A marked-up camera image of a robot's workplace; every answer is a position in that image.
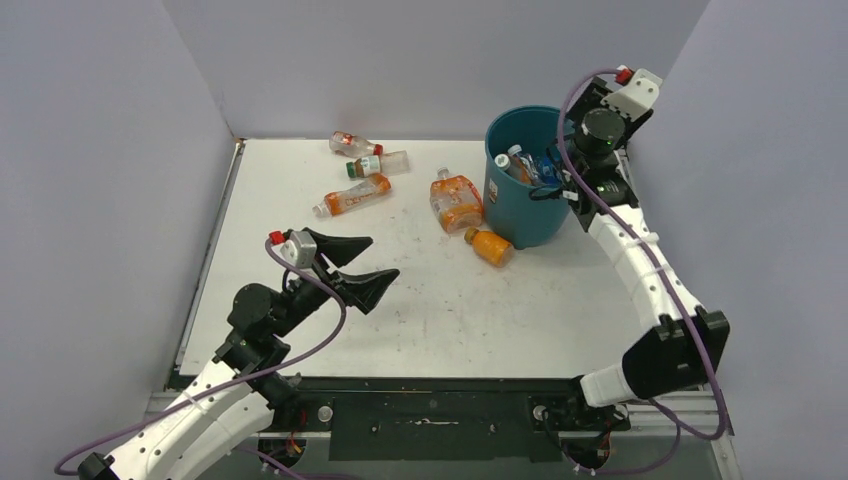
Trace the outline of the blue label crushed bottle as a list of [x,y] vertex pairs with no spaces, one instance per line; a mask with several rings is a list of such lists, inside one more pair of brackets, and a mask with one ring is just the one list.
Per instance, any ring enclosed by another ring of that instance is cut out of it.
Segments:
[[556,187],[562,184],[560,170],[549,156],[538,156],[534,158],[540,186]]

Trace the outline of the large orange label bottle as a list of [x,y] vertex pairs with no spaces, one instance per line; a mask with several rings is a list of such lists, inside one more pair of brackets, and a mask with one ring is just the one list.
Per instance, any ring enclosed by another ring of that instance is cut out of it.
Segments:
[[528,171],[525,169],[524,164],[516,157],[505,153],[498,154],[494,157],[494,163],[502,172],[507,174],[510,178],[525,185],[532,184],[532,179]]

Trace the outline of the slim orange label bottle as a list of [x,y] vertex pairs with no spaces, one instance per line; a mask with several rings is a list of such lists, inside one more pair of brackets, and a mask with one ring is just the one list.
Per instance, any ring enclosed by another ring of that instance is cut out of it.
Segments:
[[390,180],[382,175],[370,176],[351,188],[326,194],[313,208],[318,218],[334,217],[358,208],[388,194],[392,189]]

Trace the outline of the orange juice bottle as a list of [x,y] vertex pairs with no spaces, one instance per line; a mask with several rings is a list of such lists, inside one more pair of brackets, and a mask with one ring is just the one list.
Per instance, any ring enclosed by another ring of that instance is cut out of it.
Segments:
[[498,268],[504,267],[514,254],[513,245],[492,231],[469,228],[464,240],[478,257]]

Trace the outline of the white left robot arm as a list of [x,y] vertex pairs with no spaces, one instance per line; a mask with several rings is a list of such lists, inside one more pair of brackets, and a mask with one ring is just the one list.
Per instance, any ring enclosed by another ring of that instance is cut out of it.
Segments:
[[[78,479],[194,479],[250,435],[268,426],[290,428],[298,416],[299,375],[293,366],[329,345],[342,330],[349,308],[375,309],[399,277],[397,269],[348,275],[349,264],[373,243],[368,236],[333,237],[312,229],[270,234],[269,256],[283,267],[280,289],[259,283],[241,287],[227,317],[223,344],[180,397],[161,413],[114,433],[122,445],[109,453],[85,446],[73,476]],[[283,338],[326,302],[339,322],[328,337],[290,358]]]

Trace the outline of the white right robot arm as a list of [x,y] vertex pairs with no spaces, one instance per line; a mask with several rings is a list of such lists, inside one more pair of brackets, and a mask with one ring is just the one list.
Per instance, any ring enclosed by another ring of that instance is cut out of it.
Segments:
[[[626,66],[589,73],[569,92],[556,121],[563,195],[619,275],[642,329],[617,363],[581,377],[581,391],[567,398],[565,411],[573,425],[590,428],[607,406],[640,400],[687,433],[717,440],[730,426],[716,378],[729,322],[721,311],[707,310],[667,261],[617,155],[651,117],[662,83],[645,69]],[[717,407],[711,433],[658,400],[702,385],[709,386]]]

